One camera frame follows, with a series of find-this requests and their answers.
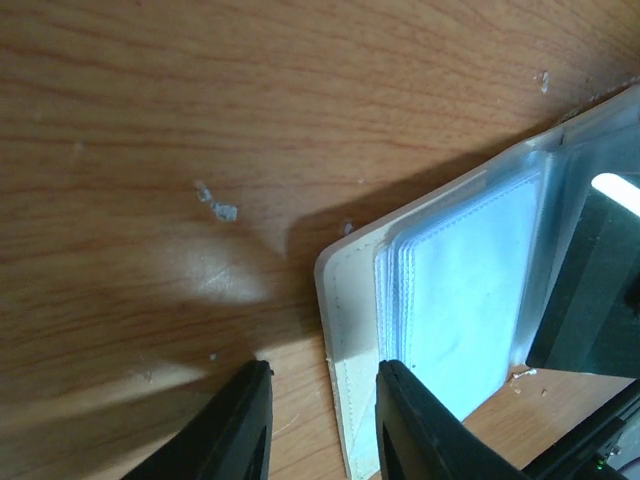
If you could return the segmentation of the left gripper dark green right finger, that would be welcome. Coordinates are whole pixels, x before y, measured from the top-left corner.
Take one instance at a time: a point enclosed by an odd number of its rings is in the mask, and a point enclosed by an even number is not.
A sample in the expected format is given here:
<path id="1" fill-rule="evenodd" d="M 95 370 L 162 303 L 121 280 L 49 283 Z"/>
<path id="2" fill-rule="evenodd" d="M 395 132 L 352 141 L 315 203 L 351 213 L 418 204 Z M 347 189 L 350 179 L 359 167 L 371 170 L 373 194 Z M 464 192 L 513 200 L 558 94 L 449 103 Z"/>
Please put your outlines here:
<path id="1" fill-rule="evenodd" d="M 376 377 L 376 430 L 384 479 L 523 479 L 474 436 L 400 361 Z"/>

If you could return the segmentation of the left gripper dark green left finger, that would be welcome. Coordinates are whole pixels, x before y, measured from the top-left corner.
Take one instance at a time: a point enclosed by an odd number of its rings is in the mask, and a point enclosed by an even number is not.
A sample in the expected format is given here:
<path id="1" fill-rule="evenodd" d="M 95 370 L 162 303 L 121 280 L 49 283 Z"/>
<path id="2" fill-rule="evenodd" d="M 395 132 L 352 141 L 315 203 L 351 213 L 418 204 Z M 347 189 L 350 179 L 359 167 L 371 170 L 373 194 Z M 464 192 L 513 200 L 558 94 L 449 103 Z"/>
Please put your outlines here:
<path id="1" fill-rule="evenodd" d="M 124 477 L 266 479 L 272 376 L 268 362 L 247 362 L 182 430 Z"/>

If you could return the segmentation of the beige card holder wallet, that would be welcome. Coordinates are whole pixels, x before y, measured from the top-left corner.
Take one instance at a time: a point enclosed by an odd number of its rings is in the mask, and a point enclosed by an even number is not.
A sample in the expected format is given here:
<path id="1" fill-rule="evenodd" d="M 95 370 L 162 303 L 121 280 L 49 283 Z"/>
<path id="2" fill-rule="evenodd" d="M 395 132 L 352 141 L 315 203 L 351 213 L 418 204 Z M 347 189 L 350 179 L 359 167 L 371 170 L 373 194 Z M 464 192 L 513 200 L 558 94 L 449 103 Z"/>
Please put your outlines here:
<path id="1" fill-rule="evenodd" d="M 527 364 L 592 179 L 639 176 L 639 90 L 522 143 L 325 249 L 314 269 L 351 479 L 381 473 L 376 377 L 402 362 L 464 425 Z"/>

